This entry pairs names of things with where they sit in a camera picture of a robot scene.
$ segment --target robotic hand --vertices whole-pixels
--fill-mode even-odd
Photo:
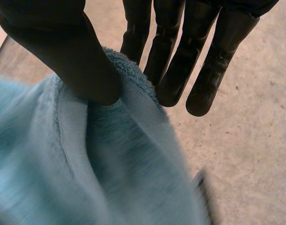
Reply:
[[[0,0],[0,24],[71,89],[111,105],[120,97],[120,79],[84,6],[85,0]]]
[[[157,30],[144,74],[154,85],[160,104],[166,107],[177,104],[218,18],[211,47],[186,102],[190,114],[205,115],[239,44],[256,26],[259,17],[277,2],[154,0]],[[123,0],[128,24],[121,52],[138,64],[149,34],[151,3],[152,0]],[[183,33],[168,67],[183,9]]]

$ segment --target microfiber cloth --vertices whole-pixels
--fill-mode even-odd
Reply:
[[[56,75],[0,79],[0,225],[210,224],[150,82],[105,52],[123,84],[112,106]]]

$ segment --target concrete floor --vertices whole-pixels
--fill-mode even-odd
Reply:
[[[122,1],[87,0],[86,13],[102,45],[119,50],[126,29]],[[140,67],[146,64],[155,33]],[[286,0],[280,1],[241,44],[210,112],[185,109],[209,48],[211,32],[180,102],[167,109],[191,175],[205,166],[224,225],[286,224]],[[0,74],[36,82],[50,70],[10,40]]]

